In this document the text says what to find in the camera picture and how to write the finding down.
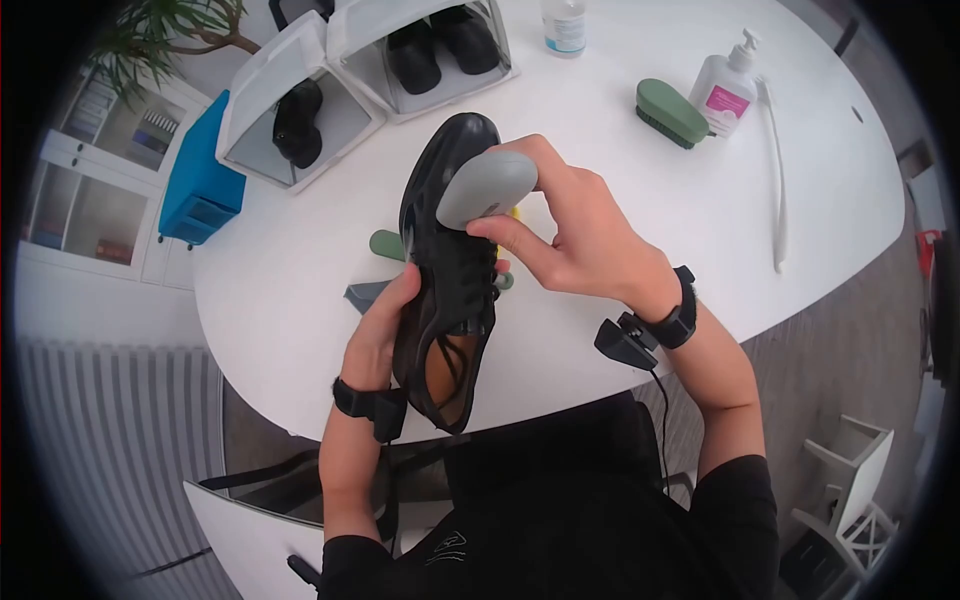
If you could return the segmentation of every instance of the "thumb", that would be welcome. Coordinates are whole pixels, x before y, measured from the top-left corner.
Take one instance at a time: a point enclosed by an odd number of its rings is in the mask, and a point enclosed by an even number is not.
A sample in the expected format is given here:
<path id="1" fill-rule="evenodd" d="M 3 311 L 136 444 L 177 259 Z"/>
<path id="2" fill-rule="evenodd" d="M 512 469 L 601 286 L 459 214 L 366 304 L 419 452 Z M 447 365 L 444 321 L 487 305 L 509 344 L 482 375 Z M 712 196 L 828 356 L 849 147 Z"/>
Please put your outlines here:
<path id="1" fill-rule="evenodd" d="M 403 306 L 416 297 L 420 291 L 420 269 L 413 263 L 407 263 L 403 272 L 383 288 L 376 297 L 367 314 L 375 317 L 392 318 L 399 314 Z"/>
<path id="2" fill-rule="evenodd" d="M 503 246 L 541 282 L 560 266 L 560 253 L 513 217 L 496 215 L 475 219 L 467 224 L 467 233 Z"/>

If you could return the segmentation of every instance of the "pink label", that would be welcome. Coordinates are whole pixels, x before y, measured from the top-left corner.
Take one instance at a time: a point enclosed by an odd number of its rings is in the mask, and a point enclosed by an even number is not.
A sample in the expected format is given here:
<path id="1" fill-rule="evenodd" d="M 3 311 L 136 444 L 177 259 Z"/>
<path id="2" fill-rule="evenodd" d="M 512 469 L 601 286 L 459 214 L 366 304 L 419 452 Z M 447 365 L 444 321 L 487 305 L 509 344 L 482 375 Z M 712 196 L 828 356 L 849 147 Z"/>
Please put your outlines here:
<path id="1" fill-rule="evenodd" d="M 743 111 L 746 110 L 749 105 L 749 100 L 740 98 L 719 85 L 713 87 L 713 91 L 710 92 L 710 97 L 707 98 L 708 108 L 713 108 L 721 112 L 729 110 L 735 114 L 738 119 L 743 116 Z"/>

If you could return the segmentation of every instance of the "bottle label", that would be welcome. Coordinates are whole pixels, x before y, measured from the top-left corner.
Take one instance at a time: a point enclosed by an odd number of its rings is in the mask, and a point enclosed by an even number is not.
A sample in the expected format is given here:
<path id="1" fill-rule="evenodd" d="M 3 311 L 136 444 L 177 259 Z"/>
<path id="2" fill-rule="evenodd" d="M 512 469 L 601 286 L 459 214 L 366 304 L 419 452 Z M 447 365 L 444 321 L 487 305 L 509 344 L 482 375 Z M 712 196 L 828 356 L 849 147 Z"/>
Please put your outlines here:
<path id="1" fill-rule="evenodd" d="M 715 85 L 702 113 L 707 118 L 710 130 L 721 137 L 726 137 L 740 122 L 740 117 L 750 105 L 750 101 L 741 98 L 731 91 Z"/>
<path id="2" fill-rule="evenodd" d="M 587 26 L 582 15 L 568 19 L 543 18 L 546 45 L 557 52 L 580 52 L 587 46 Z"/>

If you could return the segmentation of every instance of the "white cabinet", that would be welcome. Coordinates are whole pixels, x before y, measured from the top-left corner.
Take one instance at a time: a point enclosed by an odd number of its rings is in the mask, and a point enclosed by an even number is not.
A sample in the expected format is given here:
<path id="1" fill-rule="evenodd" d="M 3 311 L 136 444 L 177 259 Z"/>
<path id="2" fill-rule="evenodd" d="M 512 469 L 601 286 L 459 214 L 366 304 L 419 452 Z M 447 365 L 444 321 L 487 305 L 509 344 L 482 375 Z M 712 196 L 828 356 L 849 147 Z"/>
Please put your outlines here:
<path id="1" fill-rule="evenodd" d="M 179 80 L 127 102 L 90 69 L 75 79 L 37 162 L 19 256 L 192 289 L 190 252 L 157 241 L 159 209 L 183 136 L 210 100 Z"/>
<path id="2" fill-rule="evenodd" d="M 170 244 L 166 238 L 161 238 L 157 230 L 160 227 L 160 211 L 154 215 L 154 224 L 150 227 L 150 236 L 147 238 L 147 251 L 143 258 L 143 271 L 140 280 L 144 283 L 163 283 L 163 276 L 167 270 L 167 255 L 170 253 Z"/>
<path id="3" fill-rule="evenodd" d="M 167 268 L 163 276 L 163 285 L 179 287 L 184 290 L 193 289 L 193 250 L 183 240 L 167 238 L 164 244 L 170 245 L 170 254 L 167 257 Z"/>

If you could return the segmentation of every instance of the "radiator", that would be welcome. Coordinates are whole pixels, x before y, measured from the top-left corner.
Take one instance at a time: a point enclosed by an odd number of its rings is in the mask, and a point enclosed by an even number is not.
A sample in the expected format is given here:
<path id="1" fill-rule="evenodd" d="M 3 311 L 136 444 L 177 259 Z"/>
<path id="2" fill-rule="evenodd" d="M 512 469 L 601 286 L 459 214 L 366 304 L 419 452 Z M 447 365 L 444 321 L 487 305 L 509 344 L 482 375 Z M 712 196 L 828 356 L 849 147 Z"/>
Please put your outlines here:
<path id="1" fill-rule="evenodd" d="M 224 474 L 220 370 L 204 348 L 18 343 L 24 412 L 87 566 L 117 598 L 239 598 L 182 481 Z"/>

